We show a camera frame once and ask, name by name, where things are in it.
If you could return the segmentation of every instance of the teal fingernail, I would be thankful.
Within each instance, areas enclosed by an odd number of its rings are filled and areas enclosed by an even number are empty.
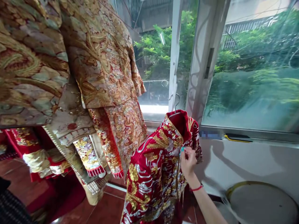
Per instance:
[[[180,155],[181,155],[181,152],[183,152],[184,150],[185,150],[185,147],[182,147],[181,151],[180,151]]]

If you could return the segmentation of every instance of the green tree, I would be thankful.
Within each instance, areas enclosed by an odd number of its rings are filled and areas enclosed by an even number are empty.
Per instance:
[[[196,13],[183,11],[181,20],[177,75],[186,94]],[[299,110],[298,21],[299,11],[291,9],[277,14],[271,25],[223,36],[223,42],[231,38],[235,46],[219,51],[207,101],[208,115],[215,110],[236,112],[256,101],[267,105],[265,110],[271,109],[272,102],[284,104],[290,108],[289,117]],[[152,62],[144,80],[169,78],[172,28],[154,28],[134,43],[140,55]]]

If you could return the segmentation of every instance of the red string bracelet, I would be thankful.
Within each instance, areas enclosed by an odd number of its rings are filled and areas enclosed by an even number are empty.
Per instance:
[[[190,191],[197,191],[197,190],[200,190],[201,188],[203,188],[203,184],[201,184],[199,188],[195,188],[195,189],[190,188]]]

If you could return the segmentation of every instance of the clothes hanger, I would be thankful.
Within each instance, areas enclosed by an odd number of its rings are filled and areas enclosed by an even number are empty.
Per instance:
[[[175,107],[174,107],[174,114],[171,115],[171,116],[169,116],[169,117],[172,117],[172,116],[174,116],[174,115],[177,114],[177,105],[180,103],[180,95],[177,94],[177,93],[176,93],[176,95],[178,96],[178,102],[177,102],[177,104],[176,104]]]

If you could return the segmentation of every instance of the glass pane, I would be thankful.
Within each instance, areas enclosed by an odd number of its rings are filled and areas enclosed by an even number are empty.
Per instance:
[[[298,6],[289,0],[231,1],[202,125],[296,131]]]
[[[180,54],[177,68],[177,93],[180,95],[180,102],[176,109],[185,110],[188,81],[191,69],[192,50],[195,38],[197,21],[198,0],[183,1],[180,30]]]
[[[185,108],[196,23],[196,0],[184,0],[181,24],[177,93]],[[118,16],[125,22],[134,45],[136,64],[146,87],[138,98],[145,120],[163,121],[168,112],[173,0],[116,0]]]

